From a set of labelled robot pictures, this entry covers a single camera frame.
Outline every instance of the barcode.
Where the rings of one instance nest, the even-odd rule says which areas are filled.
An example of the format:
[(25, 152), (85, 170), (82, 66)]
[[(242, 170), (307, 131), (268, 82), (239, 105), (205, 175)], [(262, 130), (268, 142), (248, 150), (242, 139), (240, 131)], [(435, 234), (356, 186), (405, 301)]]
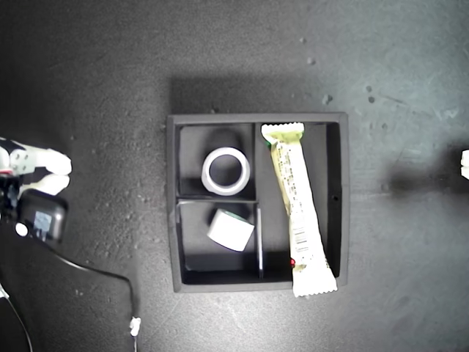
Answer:
[(306, 232), (304, 227), (293, 228), (293, 238), (295, 240), (296, 252), (304, 252), (309, 249), (308, 240), (306, 238)]

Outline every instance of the compartment divider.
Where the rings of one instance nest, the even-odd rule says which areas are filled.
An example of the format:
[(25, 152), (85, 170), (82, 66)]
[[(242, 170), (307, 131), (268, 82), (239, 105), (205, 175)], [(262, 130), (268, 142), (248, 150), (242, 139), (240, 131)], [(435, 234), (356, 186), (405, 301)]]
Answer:
[(262, 149), (264, 147), (262, 141), (259, 140), (260, 136), (260, 129), (261, 123), (254, 123), (254, 130), (253, 130), (253, 151), (254, 151), (254, 187), (256, 189), (256, 198), (257, 198), (257, 206), (256, 206), (256, 213), (254, 214), (256, 219), (256, 252), (257, 252), (257, 270), (259, 274), (259, 278), (264, 278), (264, 250), (262, 246), (262, 198), (261, 194), (259, 194), (259, 184), (261, 182), (262, 174), (261, 169), (258, 167), (259, 162), (261, 161), (262, 157)]

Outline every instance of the gray table surface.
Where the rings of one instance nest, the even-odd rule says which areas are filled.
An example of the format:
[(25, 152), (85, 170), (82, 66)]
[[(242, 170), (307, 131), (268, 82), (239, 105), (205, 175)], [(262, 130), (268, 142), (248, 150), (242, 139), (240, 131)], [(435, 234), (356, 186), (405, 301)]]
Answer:
[[(61, 250), (135, 279), (140, 351), (469, 351), (468, 22), (466, 0), (2, 1), (0, 134), (72, 158)], [(346, 287), (173, 293), (165, 118), (211, 110), (349, 114)], [(132, 350), (120, 282), (6, 229), (0, 272), (36, 352)]]

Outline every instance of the black tray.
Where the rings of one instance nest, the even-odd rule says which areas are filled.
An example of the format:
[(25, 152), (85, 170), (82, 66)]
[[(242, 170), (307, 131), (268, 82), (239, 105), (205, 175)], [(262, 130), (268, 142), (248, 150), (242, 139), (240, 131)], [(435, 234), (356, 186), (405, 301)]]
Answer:
[[(346, 114), (176, 115), (167, 121), (169, 244), (175, 292), (292, 287), (288, 218), (260, 132), (262, 124), (286, 122), (305, 124), (301, 144), (322, 242), (338, 286), (347, 283), (350, 193)], [(236, 147), (251, 165), (251, 179), (236, 196), (211, 194), (202, 185), (204, 159), (218, 147)], [(256, 225), (244, 252), (234, 252), (207, 237), (217, 208)]]

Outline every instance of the granola bar wrapper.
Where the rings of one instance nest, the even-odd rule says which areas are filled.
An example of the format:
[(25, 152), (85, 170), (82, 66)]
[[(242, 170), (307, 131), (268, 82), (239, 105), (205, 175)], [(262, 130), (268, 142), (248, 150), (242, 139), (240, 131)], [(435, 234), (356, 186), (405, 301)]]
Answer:
[(337, 283), (322, 247), (300, 143), (304, 125), (263, 125), (261, 132), (270, 143), (273, 166), (289, 217), (290, 257), (294, 261), (293, 293), (299, 297), (335, 291)]

